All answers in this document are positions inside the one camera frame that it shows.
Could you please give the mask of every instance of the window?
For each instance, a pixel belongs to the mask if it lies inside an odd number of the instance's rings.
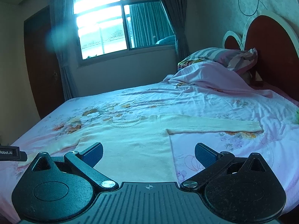
[[[160,0],[74,0],[82,59],[174,44]]]

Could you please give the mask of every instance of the striped pillow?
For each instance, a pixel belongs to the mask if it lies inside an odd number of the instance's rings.
[[[228,68],[235,71],[239,75],[242,75],[249,69],[251,69],[258,61],[257,50],[250,49],[249,51],[241,51],[236,49],[221,49],[221,48],[207,48],[199,50],[192,55],[188,56],[182,62],[179,63],[182,68],[184,62],[194,60],[212,60],[218,62]]]

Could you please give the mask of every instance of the window frame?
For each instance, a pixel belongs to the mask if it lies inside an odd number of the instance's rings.
[[[139,53],[147,53],[147,52],[153,52],[153,51],[159,51],[159,50],[169,50],[169,49],[174,49],[175,45],[174,44],[167,44],[167,45],[150,45],[150,46],[143,46],[143,47],[137,47],[137,48],[131,48],[131,37],[130,37],[130,33],[129,33],[129,28],[127,26],[127,16],[125,13],[125,9],[124,6],[126,5],[133,5],[133,4],[141,4],[141,3],[147,3],[147,2],[160,2],[161,0],[120,0],[118,2],[113,2],[113,3],[109,3],[109,4],[105,4],[105,5],[101,5],[101,6],[97,6],[95,8],[91,8],[89,10],[80,12],[75,14],[74,13],[74,0],[72,0],[71,2],[71,16],[72,16],[72,23],[74,26],[74,29],[76,30],[75,35],[76,35],[76,54],[77,54],[77,58],[78,58],[78,67],[82,67],[82,66],[86,66],[86,65],[90,65],[90,64],[94,64],[100,61],[106,61],[106,60],[111,60],[111,59],[115,59],[115,58],[119,58],[119,57],[123,57],[123,56],[130,56],[130,55],[135,55],[135,54],[139,54]],[[77,17],[90,13],[90,12],[94,12],[94,11],[98,11],[100,9],[104,9],[104,8],[109,8],[109,7],[114,7],[114,6],[120,6],[121,7],[121,18],[123,19],[123,27],[124,27],[124,34],[125,34],[125,40],[126,40],[126,45],[127,45],[127,49],[124,50],[119,50],[119,51],[114,51],[114,52],[110,52],[110,53],[106,53],[106,54],[102,54],[102,55],[98,55],[98,56],[93,56],[90,58],[86,58],[83,59],[82,57],[82,50],[81,50],[81,44],[80,44],[80,38],[79,38],[79,34],[78,34],[78,26],[77,26]]]

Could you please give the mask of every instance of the curtain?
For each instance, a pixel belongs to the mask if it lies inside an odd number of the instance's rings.
[[[185,35],[187,0],[161,0],[172,30],[175,34],[175,49],[178,61],[190,55]]]
[[[50,20],[52,40],[58,59],[65,101],[77,96],[77,89],[72,78],[68,62],[68,43],[71,31],[68,11],[71,7],[67,0],[50,0]]]
[[[160,2],[130,5],[130,17],[135,47],[151,46],[173,35]]]

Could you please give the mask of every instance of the door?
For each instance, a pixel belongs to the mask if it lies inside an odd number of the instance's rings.
[[[24,46],[31,90],[39,116],[44,118],[65,100],[51,30],[49,7],[24,22]]]

